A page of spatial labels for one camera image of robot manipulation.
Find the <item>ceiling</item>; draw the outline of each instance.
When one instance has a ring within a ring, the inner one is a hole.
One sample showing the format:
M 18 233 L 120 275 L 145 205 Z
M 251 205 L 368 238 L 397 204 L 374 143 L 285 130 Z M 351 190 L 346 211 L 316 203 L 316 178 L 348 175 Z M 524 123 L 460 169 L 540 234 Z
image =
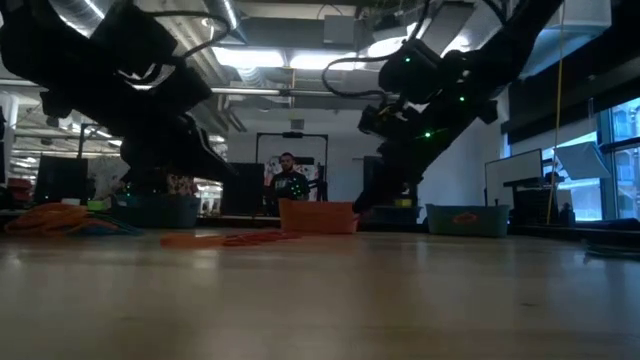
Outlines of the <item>ceiling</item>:
M 99 13 L 106 13 L 112 0 L 50 0 L 58 13 L 78 31 L 90 34 L 99 23 Z M 237 28 L 225 38 L 220 46 L 234 49 L 275 49 L 287 62 L 299 51 L 314 51 L 342 54 L 361 51 L 375 42 L 373 26 L 383 16 L 401 14 L 398 28 L 415 22 L 422 0 L 137 0 L 144 10 L 198 10 L 230 16 L 228 9 L 235 10 Z M 434 0 L 430 18 L 425 23 L 421 38 L 436 52 L 442 53 L 456 46 L 471 50 L 484 42 L 499 28 L 500 24 L 488 6 L 479 0 Z M 329 15 L 351 16 L 354 19 L 354 38 L 345 44 L 328 44 L 324 39 L 325 17 Z M 161 23 L 178 40 L 177 52 L 200 44 L 210 36 L 210 28 L 200 19 L 167 18 Z M 257 68 L 256 77 L 248 81 L 232 66 L 221 65 L 214 51 L 205 50 L 189 60 L 202 78 L 212 87 L 241 86 L 267 88 L 295 88 L 326 91 L 320 81 L 319 70 L 293 70 L 291 68 Z M 354 91 L 377 87 L 377 70 L 380 64 L 367 64 L 352 71 L 332 70 L 329 83 L 335 88 Z M 0 66 L 0 78 L 15 78 Z M 16 88 L 2 86 L 20 97 L 19 136 L 16 149 L 59 151 L 61 154 L 77 150 L 77 136 L 72 130 L 47 126 L 42 114 L 38 88 Z M 280 132 L 288 131 L 293 117 L 305 120 L 305 132 L 348 134 L 357 132 L 357 123 L 362 109 L 370 104 L 366 100 L 341 99 L 336 97 L 273 98 L 259 96 L 212 96 L 192 111 L 197 123 L 213 134 L 226 136 L 228 132 Z M 52 145 L 42 145 L 37 136 L 54 137 Z M 117 152 L 109 146 L 107 138 L 95 136 L 85 149 L 89 153 Z

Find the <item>whiteboard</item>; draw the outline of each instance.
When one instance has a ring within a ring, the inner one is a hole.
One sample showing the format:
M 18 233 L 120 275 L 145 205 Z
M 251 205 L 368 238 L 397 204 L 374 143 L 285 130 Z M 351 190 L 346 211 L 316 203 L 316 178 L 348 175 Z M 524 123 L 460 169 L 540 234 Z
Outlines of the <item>whiteboard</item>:
M 537 149 L 512 157 L 488 162 L 484 165 L 484 176 L 487 187 L 487 205 L 509 205 L 513 208 L 512 188 L 505 188 L 504 183 L 530 178 L 542 177 L 542 150 Z

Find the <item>glass window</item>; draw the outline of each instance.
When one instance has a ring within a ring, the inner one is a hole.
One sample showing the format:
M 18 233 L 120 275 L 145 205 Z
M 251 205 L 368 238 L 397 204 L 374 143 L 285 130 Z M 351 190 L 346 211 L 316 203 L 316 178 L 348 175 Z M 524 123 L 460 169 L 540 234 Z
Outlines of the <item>glass window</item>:
M 640 163 L 638 148 L 617 151 L 616 185 L 618 188 L 618 217 L 621 219 L 640 218 L 638 200 L 640 198 Z
M 640 136 L 640 98 L 611 109 L 614 141 L 628 140 Z
M 580 136 L 573 140 L 559 144 L 558 147 L 571 146 L 586 142 L 597 141 L 597 133 Z M 544 160 L 553 159 L 553 148 L 542 151 Z M 546 166 L 544 173 L 549 173 L 552 166 Z M 565 181 L 558 185 L 559 190 L 570 190 L 573 201 L 573 211 L 577 221 L 597 221 L 602 220 L 602 197 L 600 195 L 600 179 L 571 180 L 569 174 L 562 169 L 562 164 L 556 170 L 558 174 L 565 178 Z

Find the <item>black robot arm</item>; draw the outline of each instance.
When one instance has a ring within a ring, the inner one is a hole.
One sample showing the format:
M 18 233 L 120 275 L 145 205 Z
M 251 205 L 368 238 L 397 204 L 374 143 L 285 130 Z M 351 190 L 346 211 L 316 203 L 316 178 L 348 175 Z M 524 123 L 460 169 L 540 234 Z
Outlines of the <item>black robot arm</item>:
M 421 40 L 409 39 L 388 58 L 379 85 L 401 100 L 363 112 L 359 129 L 385 139 L 378 149 L 383 166 L 358 197 L 354 212 L 399 194 L 405 183 L 419 183 L 476 118 L 487 124 L 497 119 L 493 98 L 517 79 L 536 38 L 562 3 L 521 0 L 503 28 L 476 51 L 451 51 L 440 58 Z M 428 105 L 417 111 L 405 101 Z
M 46 115 L 61 118 L 77 110 L 107 127 L 124 138 L 121 155 L 132 167 L 162 166 L 213 180 L 235 173 L 187 113 L 211 90 L 187 67 L 186 56 L 173 55 L 177 41 L 155 20 L 167 14 L 118 1 L 86 38 L 67 26 L 48 0 L 0 0 L 0 12 L 3 64 L 47 89 L 41 93 Z M 209 17 L 228 30 L 226 20 Z M 162 66 L 173 71 L 154 83 Z

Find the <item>yellow cable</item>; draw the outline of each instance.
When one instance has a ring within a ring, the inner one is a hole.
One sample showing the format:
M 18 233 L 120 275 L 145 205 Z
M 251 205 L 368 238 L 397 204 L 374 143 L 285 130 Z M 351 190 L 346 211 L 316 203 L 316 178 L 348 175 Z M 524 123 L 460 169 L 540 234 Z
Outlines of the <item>yellow cable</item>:
M 560 61 L 558 63 L 558 98 L 556 101 L 556 134 L 553 145 L 553 166 L 551 168 L 551 189 L 549 191 L 549 204 L 547 206 L 547 225 L 551 223 L 551 206 L 553 205 L 553 194 L 556 188 L 556 165 L 558 149 L 558 133 L 560 132 L 560 112 L 562 110 L 562 70 L 564 65 L 564 15 L 566 14 L 566 2 L 562 4 L 562 15 L 560 18 Z

